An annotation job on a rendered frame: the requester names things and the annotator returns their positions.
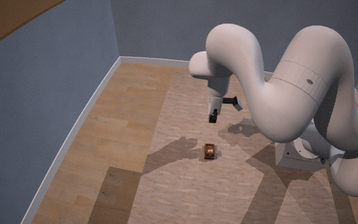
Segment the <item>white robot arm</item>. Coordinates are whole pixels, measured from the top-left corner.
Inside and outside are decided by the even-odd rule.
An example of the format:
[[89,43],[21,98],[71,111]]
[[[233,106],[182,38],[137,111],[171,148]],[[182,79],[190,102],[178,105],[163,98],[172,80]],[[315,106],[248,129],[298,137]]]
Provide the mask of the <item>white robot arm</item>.
[[221,24],[209,32],[206,51],[190,59],[189,72],[208,80],[215,96],[228,92],[234,74],[262,135],[276,143],[293,141],[304,158],[329,160],[335,185],[358,197],[354,66],[338,32],[325,26],[300,30],[266,81],[257,38],[241,26]]

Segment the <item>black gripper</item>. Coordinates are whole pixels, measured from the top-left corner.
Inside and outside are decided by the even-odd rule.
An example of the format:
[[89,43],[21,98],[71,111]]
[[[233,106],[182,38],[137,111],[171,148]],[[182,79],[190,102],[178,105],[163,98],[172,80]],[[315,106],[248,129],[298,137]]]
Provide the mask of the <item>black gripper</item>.
[[209,118],[210,123],[216,123],[217,115],[220,115],[221,112],[222,102],[223,96],[215,96],[210,93],[210,99],[208,99],[208,114],[211,115]]

